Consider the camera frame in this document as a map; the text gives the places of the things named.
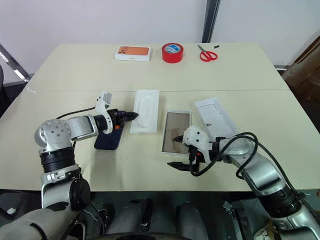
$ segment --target phone box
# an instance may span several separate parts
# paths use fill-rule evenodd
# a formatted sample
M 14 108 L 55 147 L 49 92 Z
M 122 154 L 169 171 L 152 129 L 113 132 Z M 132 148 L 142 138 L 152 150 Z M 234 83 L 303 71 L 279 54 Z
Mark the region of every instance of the phone box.
M 119 46 L 114 57 L 117 60 L 149 62 L 151 47 L 147 46 Z

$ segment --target white wall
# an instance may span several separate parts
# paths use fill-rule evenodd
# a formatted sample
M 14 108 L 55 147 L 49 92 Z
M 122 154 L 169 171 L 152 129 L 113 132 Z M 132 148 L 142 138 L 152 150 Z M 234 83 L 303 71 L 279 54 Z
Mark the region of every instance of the white wall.
M 30 74 L 61 43 L 197 43 L 206 4 L 206 0 L 0 0 L 0 43 Z
M 221 0 L 211 42 L 257 42 L 290 65 L 320 36 L 320 0 Z

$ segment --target white plastic packaging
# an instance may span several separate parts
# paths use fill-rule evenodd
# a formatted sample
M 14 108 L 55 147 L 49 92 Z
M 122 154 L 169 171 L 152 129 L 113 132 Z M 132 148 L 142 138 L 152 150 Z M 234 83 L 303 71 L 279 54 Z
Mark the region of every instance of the white plastic packaging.
M 238 134 L 235 123 L 217 97 L 196 101 L 194 104 L 209 134 L 210 141 L 215 141 L 216 137 L 230 138 Z
M 133 111 L 139 116 L 131 122 L 130 133 L 156 133 L 159 90 L 138 90 Z

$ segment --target robotic arm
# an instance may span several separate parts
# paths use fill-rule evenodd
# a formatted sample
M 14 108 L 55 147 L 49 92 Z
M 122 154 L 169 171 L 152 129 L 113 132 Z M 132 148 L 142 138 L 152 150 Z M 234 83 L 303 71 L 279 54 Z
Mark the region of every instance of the robotic arm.
M 75 162 L 71 141 L 92 138 L 100 132 L 111 133 L 134 120 L 135 112 L 106 110 L 111 94 L 103 91 L 95 107 L 99 115 L 82 115 L 67 120 L 45 121 L 35 132 L 41 147 L 39 156 L 44 174 L 41 176 L 42 209 L 31 211 L 0 229 L 1 239 L 56 240 L 68 235 L 76 217 L 90 202 L 89 183 L 82 178 Z
M 265 210 L 268 212 L 273 223 L 281 231 L 280 235 L 285 237 L 295 230 L 298 234 L 306 236 L 306 232 L 313 238 L 320 240 L 320 226 L 312 216 L 308 208 L 301 202 L 297 195 L 289 188 L 284 177 L 275 166 L 259 153 L 253 154 L 254 144 L 248 138 L 233 140 L 232 138 L 218 138 L 216 142 L 209 142 L 205 132 L 196 126 L 189 127 L 183 136 L 176 137 L 174 141 L 182 142 L 189 147 L 190 170 L 194 176 L 199 176 L 200 163 L 213 165 L 216 157 L 218 161 L 233 164 L 240 168 L 253 155 L 242 169 L 243 179 L 255 193 Z M 179 170 L 186 170 L 177 163 L 168 163 Z

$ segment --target black cable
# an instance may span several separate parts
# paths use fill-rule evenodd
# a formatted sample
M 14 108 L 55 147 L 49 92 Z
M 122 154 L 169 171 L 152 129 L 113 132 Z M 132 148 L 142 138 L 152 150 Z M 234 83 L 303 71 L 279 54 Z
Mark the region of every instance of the black cable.
M 104 221 L 102 220 L 102 218 L 101 218 L 98 210 L 95 208 L 95 206 L 93 206 L 93 204 L 92 204 L 91 202 L 89 202 L 89 206 L 93 208 L 93 210 L 96 212 L 96 214 L 98 214 L 98 217 L 99 217 L 99 219 L 100 219 L 100 221 L 101 221 L 101 224 L 102 224 L 103 235 L 106 234 L 106 232 L 105 232 L 105 223 L 104 223 Z
M 242 179 L 242 180 L 244 180 L 244 178 L 242 177 L 242 176 L 240 176 L 239 174 L 240 174 L 240 172 L 245 168 L 245 166 L 247 166 L 248 165 L 248 163 L 250 163 L 250 161 L 254 158 L 254 156 L 256 155 L 256 153 L 257 153 L 257 150 L 258 150 L 258 138 L 257 138 L 257 136 L 256 135 L 254 135 L 253 133 L 251 133 L 251 132 L 243 132 L 243 133 L 241 133 L 241 135 L 240 136 L 243 136 L 243 137 L 245 137 L 244 135 L 251 135 L 251 136 L 253 136 L 253 139 L 254 139 L 254 149 L 253 149 L 253 152 L 251 153 L 251 155 L 250 155 L 250 157 L 239 167 L 239 169 L 236 171 L 236 173 L 235 173 L 235 176 L 237 177 L 237 178 L 239 178 L 239 179 Z
M 82 112 L 85 112 L 85 111 L 90 111 L 90 110 L 93 110 L 93 109 L 95 109 L 95 108 L 96 108 L 96 107 L 94 106 L 94 107 L 90 107 L 90 108 L 87 108 L 87 109 L 82 109 L 82 110 L 78 110 L 78 111 L 68 112 L 68 113 L 65 113 L 65 114 L 63 114 L 63 115 L 61 115 L 61 116 L 58 116 L 56 119 L 61 119 L 61 118 L 65 117 L 65 116 L 68 116 L 68 115 L 71 115 L 71 114 L 77 114 L 77 113 L 82 113 Z
M 73 153 L 75 153 L 75 148 L 76 148 L 76 141 L 73 142 L 72 147 L 73 147 Z
M 199 172 L 194 172 L 193 170 L 193 160 L 191 160 L 189 163 L 189 170 L 190 170 L 190 173 L 195 176 L 195 177 L 199 177 L 201 176 L 202 174 L 204 174 L 206 171 L 208 171 L 217 161 L 218 159 L 222 156 L 222 154 L 227 150 L 227 148 L 235 141 L 235 140 L 238 140 L 238 139 L 243 139 L 245 136 L 244 135 L 251 135 L 254 137 L 254 139 L 256 139 L 256 143 L 254 145 L 254 149 L 253 149 L 253 152 L 251 153 L 250 157 L 244 162 L 245 166 L 248 165 L 248 163 L 253 159 L 253 157 L 255 156 L 256 152 L 257 152 L 257 149 L 258 149 L 258 139 L 256 137 L 256 135 L 254 135 L 253 133 L 251 132 L 243 132 L 243 133 L 239 133 L 237 134 L 234 138 L 232 138 L 222 149 L 221 151 L 215 156 L 215 158 L 204 168 L 202 169 L 201 171 Z M 237 173 L 239 175 L 239 173 L 243 170 L 242 169 L 238 169 Z
M 249 139 L 251 141 L 254 141 L 253 138 L 249 137 L 249 136 L 244 136 L 246 139 Z M 295 189 L 295 187 L 292 185 L 292 183 L 290 182 L 288 176 L 286 175 L 284 169 L 281 167 L 281 165 L 279 164 L 278 160 L 275 158 L 275 156 L 264 146 L 262 145 L 262 143 L 258 142 L 258 145 L 260 148 L 263 149 L 263 151 L 265 151 L 265 153 L 273 160 L 273 162 L 275 163 L 275 165 L 277 166 L 277 168 L 279 169 L 280 173 L 282 174 L 284 180 L 286 181 L 286 183 L 288 184 L 288 186 L 290 187 L 290 189 L 293 191 L 294 195 L 307 207 L 307 209 L 310 211 L 310 213 L 312 214 L 312 216 L 314 217 L 314 219 L 318 222 L 318 224 L 320 224 L 320 219 L 317 215 L 317 213 L 315 212 L 315 210 L 310 206 L 309 203 L 307 203 L 307 201 L 303 198 L 302 195 L 304 195 L 302 193 L 302 195 L 300 193 L 298 193 L 298 191 Z
M 246 165 L 248 165 L 248 163 L 253 159 L 253 157 L 255 156 L 258 146 L 261 147 L 266 154 L 273 160 L 273 162 L 275 163 L 275 165 L 277 166 L 277 168 L 279 169 L 280 173 L 282 174 L 284 180 L 286 181 L 286 183 L 288 184 L 288 186 L 290 187 L 290 189 L 293 191 L 294 195 L 306 206 L 306 208 L 310 211 L 311 215 L 314 217 L 315 221 L 320 224 L 320 220 L 319 217 L 317 215 L 317 213 L 315 212 L 315 210 L 309 205 L 309 203 L 307 203 L 307 201 L 302 197 L 301 194 L 298 193 L 298 191 L 295 189 L 295 187 L 292 185 L 292 183 L 290 182 L 289 178 L 287 177 L 285 171 L 283 170 L 283 168 L 281 167 L 281 165 L 279 164 L 279 162 L 277 161 L 277 159 L 275 158 L 275 156 L 273 156 L 273 154 L 264 146 L 262 145 L 262 143 L 258 142 L 257 137 L 251 133 L 251 132 L 243 132 L 240 134 L 237 134 L 234 138 L 232 138 L 222 149 L 221 151 L 215 156 L 215 158 L 200 172 L 194 172 L 193 170 L 193 160 L 190 161 L 190 165 L 189 165 L 189 170 L 190 173 L 195 176 L 201 176 L 202 174 L 204 174 L 206 171 L 208 171 L 216 162 L 217 160 L 222 156 L 222 154 L 226 151 L 226 149 L 237 139 L 249 139 L 252 142 L 254 142 L 254 150 L 251 153 L 250 157 L 244 162 L 244 164 L 242 166 L 239 167 L 239 169 L 236 172 L 236 175 L 238 178 L 243 179 L 242 176 L 239 176 L 239 173 L 244 169 L 244 167 Z

